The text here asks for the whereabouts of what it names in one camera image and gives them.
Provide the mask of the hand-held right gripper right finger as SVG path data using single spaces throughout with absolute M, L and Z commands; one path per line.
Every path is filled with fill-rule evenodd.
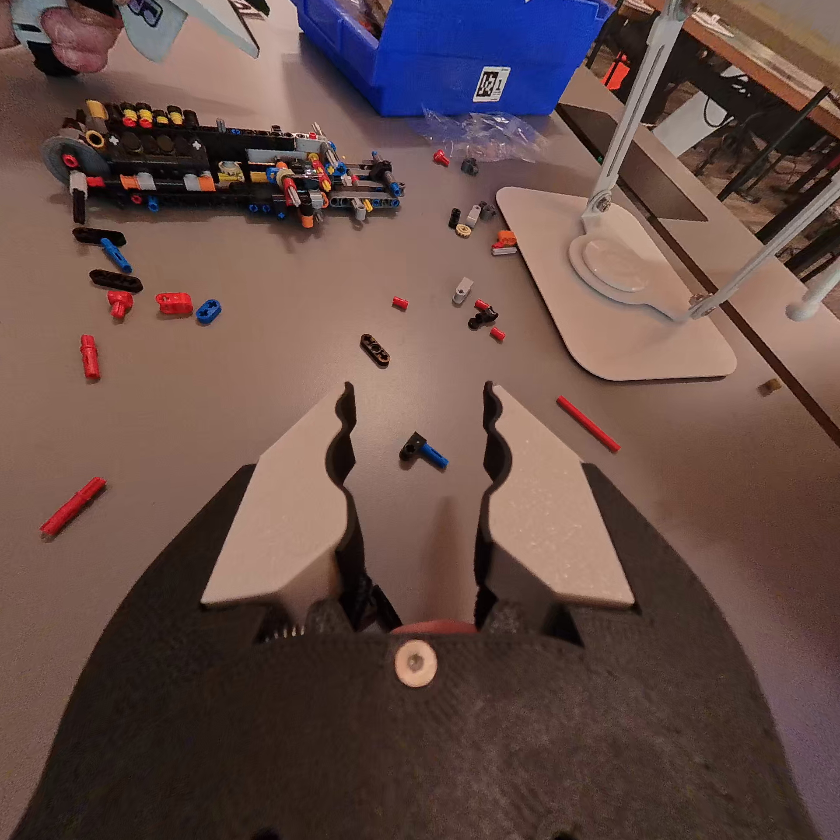
M 559 630 L 571 606 L 633 609 L 585 463 L 501 385 L 487 381 L 482 400 L 490 483 L 476 531 L 476 626 L 503 602 L 537 632 Z

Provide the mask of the white book stand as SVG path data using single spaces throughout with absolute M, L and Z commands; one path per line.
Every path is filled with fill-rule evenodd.
M 689 289 L 634 215 L 613 202 L 621 166 L 692 2 L 665 2 L 602 167 L 580 196 L 504 186 L 497 205 L 566 349 L 610 382 L 712 379 L 737 359 L 706 320 L 838 198 L 838 175 L 711 295 Z

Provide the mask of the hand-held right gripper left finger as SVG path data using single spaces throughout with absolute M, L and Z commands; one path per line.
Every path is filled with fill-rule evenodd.
M 354 386 L 334 386 L 266 449 L 203 592 L 201 604 L 273 606 L 302 625 L 335 600 L 358 627 L 371 595 L 364 541 L 345 481 L 355 465 Z

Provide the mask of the black connector with blue pin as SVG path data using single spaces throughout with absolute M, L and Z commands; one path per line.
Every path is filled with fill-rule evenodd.
M 423 459 L 438 469 L 445 469 L 448 466 L 448 459 L 432 447 L 427 439 L 418 432 L 414 432 L 407 439 L 398 457 L 400 461 L 406 464 L 417 459 Z

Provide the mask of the long red lego pin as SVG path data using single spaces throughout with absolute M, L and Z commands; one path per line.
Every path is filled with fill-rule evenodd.
M 99 476 L 93 477 L 66 501 L 39 528 L 42 536 L 54 538 L 75 519 L 107 487 L 108 482 Z

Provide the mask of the labelled blue storage bin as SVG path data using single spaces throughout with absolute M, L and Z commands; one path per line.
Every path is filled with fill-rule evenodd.
M 613 13 L 608 2 L 396 1 L 379 38 L 339 2 L 298 23 L 383 117 L 551 114 Z

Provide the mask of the clear plastic bag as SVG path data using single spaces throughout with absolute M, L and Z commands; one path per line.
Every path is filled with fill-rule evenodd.
M 470 112 L 455 117 L 425 109 L 410 120 L 413 130 L 435 151 L 449 159 L 474 158 L 478 162 L 544 159 L 550 142 L 531 124 L 506 112 Z

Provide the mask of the plastic bags of lego parts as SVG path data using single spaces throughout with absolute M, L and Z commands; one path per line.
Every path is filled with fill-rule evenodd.
M 374 38 L 380 39 L 393 1 L 339 1 L 342 9 Z

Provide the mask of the wooden table with black legs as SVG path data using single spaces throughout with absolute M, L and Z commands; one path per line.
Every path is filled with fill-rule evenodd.
M 715 15 L 695 13 L 683 32 L 665 102 L 684 86 L 694 92 L 653 134 L 674 156 L 688 154 L 697 178 L 717 171 L 721 202 L 764 207 L 755 234 L 765 242 L 838 174 L 838 88 Z

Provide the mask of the long red lego axle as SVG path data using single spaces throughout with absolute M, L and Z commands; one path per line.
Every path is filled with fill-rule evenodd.
M 588 434 L 593 436 L 593 438 L 595 438 L 612 454 L 617 454 L 621 450 L 621 445 L 618 444 L 613 437 L 601 429 L 565 396 L 559 395 L 556 399 L 556 403 L 566 414 L 572 417 L 577 424 L 579 424 Z

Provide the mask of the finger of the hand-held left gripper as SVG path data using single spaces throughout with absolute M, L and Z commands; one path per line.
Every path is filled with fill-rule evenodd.
M 237 8 L 229 1 L 179 1 L 178 7 L 195 17 L 251 58 L 259 57 L 259 45 Z

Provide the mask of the lego car chassis model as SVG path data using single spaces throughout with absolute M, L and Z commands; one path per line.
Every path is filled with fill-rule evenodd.
M 313 122 L 307 131 L 204 125 L 175 105 L 87 100 L 40 147 L 46 169 L 67 189 L 76 223 L 90 198 L 122 206 L 239 207 L 297 219 L 306 229 L 331 209 L 362 223 L 398 209 L 406 186 L 379 152 L 347 162 Z

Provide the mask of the black table hatch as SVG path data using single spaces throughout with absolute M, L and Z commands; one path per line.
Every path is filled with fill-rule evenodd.
M 602 162 L 616 129 L 606 112 L 559 103 L 556 112 L 593 156 Z M 636 141 L 626 153 L 617 184 L 659 220 L 705 223 L 707 216 L 673 183 Z

